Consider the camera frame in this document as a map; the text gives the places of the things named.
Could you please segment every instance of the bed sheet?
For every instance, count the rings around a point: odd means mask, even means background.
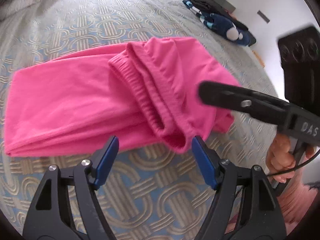
[[[73,166],[88,155],[10,158],[4,154],[4,109],[13,73],[95,46],[168,36],[197,38],[244,87],[276,95],[250,49],[205,28],[182,0],[46,0],[0,22],[0,208],[19,232],[47,167]],[[265,168],[275,128],[246,114],[233,114],[230,131],[212,133],[207,145],[236,165]],[[76,227],[84,231],[72,187],[69,193]],[[204,183],[190,151],[177,155],[156,144],[119,153],[97,194],[119,240],[190,240],[208,212],[214,191]]]

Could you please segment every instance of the fabric fold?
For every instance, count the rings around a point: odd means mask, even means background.
[[[151,38],[88,49],[17,71],[6,106],[11,156],[90,153],[111,135],[126,150],[164,142],[183,153],[230,111],[203,105],[203,80],[237,81],[193,38]]]

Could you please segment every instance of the metal screw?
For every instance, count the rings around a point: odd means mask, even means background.
[[[251,104],[252,104],[251,100],[243,100],[241,102],[241,107],[249,107],[251,106]]]
[[[261,167],[260,167],[259,165],[255,165],[255,166],[253,167],[253,169],[254,169],[255,171],[261,171]]]
[[[57,169],[57,165],[51,165],[49,167],[49,171],[55,171]]]
[[[223,165],[228,165],[228,164],[230,163],[230,160],[228,160],[228,159],[223,159],[223,160],[221,160],[221,163],[222,163]]]
[[[88,160],[88,159],[85,159],[85,160],[83,160],[82,162],[81,162],[81,165],[82,166],[88,166],[90,164],[90,160]]]

